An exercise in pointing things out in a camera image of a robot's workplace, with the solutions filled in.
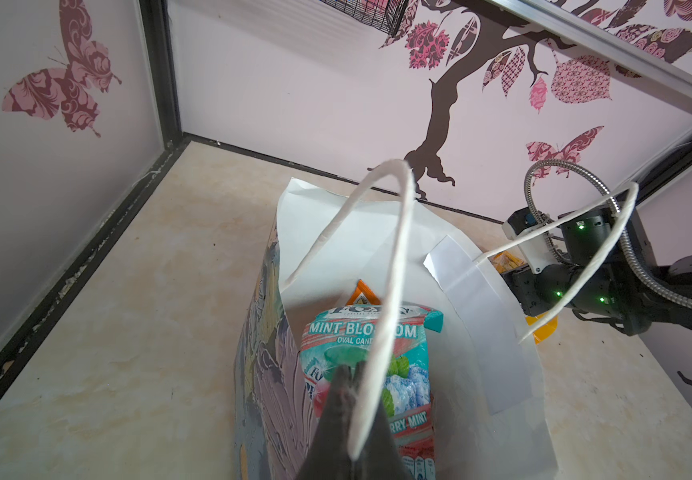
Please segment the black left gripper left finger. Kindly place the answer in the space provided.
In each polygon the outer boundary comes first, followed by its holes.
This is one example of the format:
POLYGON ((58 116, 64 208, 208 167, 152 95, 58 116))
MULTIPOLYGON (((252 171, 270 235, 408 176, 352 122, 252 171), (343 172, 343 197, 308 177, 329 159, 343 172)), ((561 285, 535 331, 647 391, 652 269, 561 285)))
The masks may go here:
POLYGON ((352 369, 338 366, 322 416, 297 479, 351 479, 353 461, 347 443, 356 394, 352 369))

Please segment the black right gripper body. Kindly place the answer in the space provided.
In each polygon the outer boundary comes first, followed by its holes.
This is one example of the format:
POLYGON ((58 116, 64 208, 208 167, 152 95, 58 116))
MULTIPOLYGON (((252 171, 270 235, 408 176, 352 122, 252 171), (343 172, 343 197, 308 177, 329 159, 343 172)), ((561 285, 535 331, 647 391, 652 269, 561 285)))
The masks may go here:
POLYGON ((526 315, 548 312, 557 304, 580 274, 576 265, 550 265, 540 274, 533 274, 525 264, 502 273, 501 277, 526 315))

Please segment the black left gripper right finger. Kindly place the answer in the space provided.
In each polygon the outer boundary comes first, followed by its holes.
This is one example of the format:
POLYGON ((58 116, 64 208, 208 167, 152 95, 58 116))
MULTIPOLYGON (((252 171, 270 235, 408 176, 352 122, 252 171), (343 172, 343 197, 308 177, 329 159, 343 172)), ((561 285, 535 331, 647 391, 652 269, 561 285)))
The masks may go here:
POLYGON ((396 447, 382 402, 378 403, 374 422, 362 453, 354 462, 354 478, 362 480, 412 478, 396 447))

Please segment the floral paper bag white inside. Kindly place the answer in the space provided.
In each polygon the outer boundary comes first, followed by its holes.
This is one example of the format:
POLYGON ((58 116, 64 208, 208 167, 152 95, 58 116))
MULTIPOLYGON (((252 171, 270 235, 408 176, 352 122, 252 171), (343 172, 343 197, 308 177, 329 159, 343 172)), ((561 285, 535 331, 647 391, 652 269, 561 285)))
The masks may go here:
POLYGON ((559 314, 526 315, 491 260, 416 202, 405 161, 345 197, 292 180, 235 360, 238 476, 297 476, 347 365, 353 463, 382 402, 416 479, 554 478, 535 336, 559 314), (346 304, 358 280, 381 305, 346 304))

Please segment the orange corn chips bag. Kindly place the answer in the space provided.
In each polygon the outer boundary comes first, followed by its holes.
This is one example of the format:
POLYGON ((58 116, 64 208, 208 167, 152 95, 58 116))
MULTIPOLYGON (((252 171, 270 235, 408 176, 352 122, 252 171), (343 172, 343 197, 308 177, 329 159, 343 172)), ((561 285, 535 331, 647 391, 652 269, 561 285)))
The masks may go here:
POLYGON ((358 280, 355 290, 346 302, 347 305, 381 305, 380 298, 363 281, 358 280))

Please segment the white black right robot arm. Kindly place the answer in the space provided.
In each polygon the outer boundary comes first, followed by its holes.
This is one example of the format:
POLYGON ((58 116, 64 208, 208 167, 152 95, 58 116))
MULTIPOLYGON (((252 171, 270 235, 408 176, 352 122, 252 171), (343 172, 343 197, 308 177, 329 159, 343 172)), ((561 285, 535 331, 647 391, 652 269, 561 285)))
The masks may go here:
MULTIPOLYGON (((613 227, 611 208, 602 206, 561 225, 566 250, 554 253, 546 238, 531 240, 527 263, 503 279, 528 316, 546 313, 580 278, 613 227)), ((568 301, 582 321, 608 324, 634 336, 654 323, 669 323, 692 331, 692 256, 659 266, 638 214, 633 213, 602 265, 568 301)))

